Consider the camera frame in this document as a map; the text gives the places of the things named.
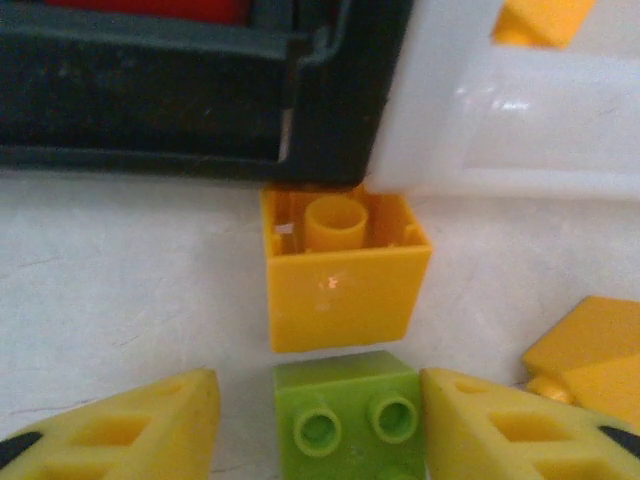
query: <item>green building block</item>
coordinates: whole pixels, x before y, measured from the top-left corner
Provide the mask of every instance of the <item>green building block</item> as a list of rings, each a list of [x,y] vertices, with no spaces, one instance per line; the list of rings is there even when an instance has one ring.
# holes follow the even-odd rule
[[[418,373],[387,352],[274,368],[284,480],[422,480]]]

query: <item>lego brick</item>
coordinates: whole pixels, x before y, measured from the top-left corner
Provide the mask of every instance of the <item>lego brick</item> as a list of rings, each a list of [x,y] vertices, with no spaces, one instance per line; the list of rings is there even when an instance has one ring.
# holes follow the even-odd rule
[[[398,195],[262,192],[275,352],[401,339],[431,245]]]
[[[529,391],[640,428],[640,303],[587,297],[522,360]]]
[[[421,480],[418,373],[387,352],[274,368],[283,480]]]
[[[595,0],[507,0],[494,30],[498,43],[565,48]]]
[[[640,460],[601,431],[623,422],[460,373],[422,374],[433,480],[638,480]]]
[[[0,480],[206,480],[220,404],[194,370],[51,417],[0,443]]]

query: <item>yellow corner piece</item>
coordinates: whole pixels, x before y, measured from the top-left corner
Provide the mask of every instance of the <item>yellow corner piece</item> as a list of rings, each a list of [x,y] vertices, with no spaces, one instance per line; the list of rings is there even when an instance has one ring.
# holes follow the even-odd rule
[[[214,371],[170,377],[17,432],[0,480],[206,480],[219,409]]]
[[[587,297],[522,360],[529,391],[640,429],[640,303]]]
[[[565,48],[594,5],[595,0],[507,0],[493,32],[494,41]]]
[[[638,480],[612,417],[456,372],[421,373],[433,480]]]
[[[401,339],[431,245],[405,199],[262,192],[275,352]]]

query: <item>yellow wedge piece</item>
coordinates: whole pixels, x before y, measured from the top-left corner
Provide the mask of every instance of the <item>yellow wedge piece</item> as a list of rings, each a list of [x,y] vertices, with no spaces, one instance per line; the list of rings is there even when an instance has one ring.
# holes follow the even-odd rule
[[[206,480],[219,412],[214,371],[176,375],[16,432],[0,480]]]
[[[432,480],[638,480],[621,421],[460,373],[422,371]]]
[[[640,303],[587,297],[522,360],[530,392],[640,429]]]

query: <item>yellow building block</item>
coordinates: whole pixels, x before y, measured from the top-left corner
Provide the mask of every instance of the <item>yellow building block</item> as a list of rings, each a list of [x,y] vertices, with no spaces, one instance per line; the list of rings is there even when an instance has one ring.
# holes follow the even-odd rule
[[[567,47],[595,0],[507,0],[494,41],[519,46]]]
[[[529,391],[640,429],[640,303],[587,297],[522,360]]]
[[[433,480],[640,479],[600,430],[626,430],[619,420],[447,370],[421,378]]]
[[[275,352],[399,340],[431,245],[404,198],[262,192]]]
[[[219,408],[211,370],[137,388],[4,440],[0,480],[206,480]]]

